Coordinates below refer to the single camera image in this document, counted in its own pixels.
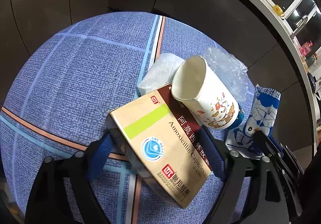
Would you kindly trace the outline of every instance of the blue and white package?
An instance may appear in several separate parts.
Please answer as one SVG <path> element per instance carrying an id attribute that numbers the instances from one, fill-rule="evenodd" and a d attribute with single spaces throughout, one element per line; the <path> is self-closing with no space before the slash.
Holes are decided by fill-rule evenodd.
<path id="1" fill-rule="evenodd" d="M 252 136 L 256 131 L 264 132 L 267 137 L 271 136 L 280 98 L 278 91 L 256 85 L 250 116 L 245 124 L 228 132 L 225 142 L 227 148 L 237 150 L 247 158 L 263 155 Z"/>

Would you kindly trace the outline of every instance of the pink bottle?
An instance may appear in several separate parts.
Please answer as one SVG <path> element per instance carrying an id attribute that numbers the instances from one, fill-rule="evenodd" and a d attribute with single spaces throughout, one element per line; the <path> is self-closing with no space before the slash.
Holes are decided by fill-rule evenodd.
<path id="1" fill-rule="evenodd" d="M 313 45 L 313 43 L 310 42 L 305 42 L 304 45 L 302 45 L 299 48 L 299 51 L 301 53 L 302 56 L 306 56 L 309 52 L 311 52 L 311 46 Z"/>

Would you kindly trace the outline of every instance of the round table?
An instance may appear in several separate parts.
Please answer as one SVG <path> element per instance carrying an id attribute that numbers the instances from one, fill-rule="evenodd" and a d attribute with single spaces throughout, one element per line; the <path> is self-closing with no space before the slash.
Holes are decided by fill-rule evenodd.
<path id="1" fill-rule="evenodd" d="M 170 18 L 142 13 L 109 13 L 76 23 L 46 41 L 26 62 L 0 113 L 5 175 L 25 212 L 28 196 L 47 156 L 69 158 L 101 138 L 109 110 L 138 97 L 136 86 L 160 53 L 186 59 L 209 47 L 225 51 L 198 30 Z M 247 119 L 254 87 L 241 103 Z M 226 131 L 212 130 L 225 140 Z M 112 223 L 202 223 L 224 183 L 213 173 L 186 209 L 166 205 L 114 147 L 100 178 L 91 182 Z M 245 178 L 234 218 L 240 216 Z M 82 221 L 71 185 L 66 192 L 74 218 Z"/>

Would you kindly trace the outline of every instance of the blue circular logo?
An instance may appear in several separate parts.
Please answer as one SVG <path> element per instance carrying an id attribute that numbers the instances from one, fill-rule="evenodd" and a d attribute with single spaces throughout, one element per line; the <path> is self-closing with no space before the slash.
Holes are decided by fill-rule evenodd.
<path id="1" fill-rule="evenodd" d="M 164 154 L 164 146 L 156 137 L 149 137 L 142 143 L 142 154 L 149 161 L 157 161 Z"/>

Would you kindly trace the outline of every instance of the plastic bag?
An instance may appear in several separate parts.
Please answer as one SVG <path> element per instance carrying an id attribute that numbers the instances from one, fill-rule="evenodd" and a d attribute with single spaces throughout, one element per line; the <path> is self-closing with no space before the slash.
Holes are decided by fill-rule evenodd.
<path id="1" fill-rule="evenodd" d="M 178 67 L 183 62 L 184 59 L 175 54 L 162 53 L 138 85 L 141 96 L 172 83 Z"/>
<path id="2" fill-rule="evenodd" d="M 245 101 L 248 91 L 248 68 L 234 55 L 223 53 L 215 47 L 208 47 L 203 57 L 236 101 Z"/>

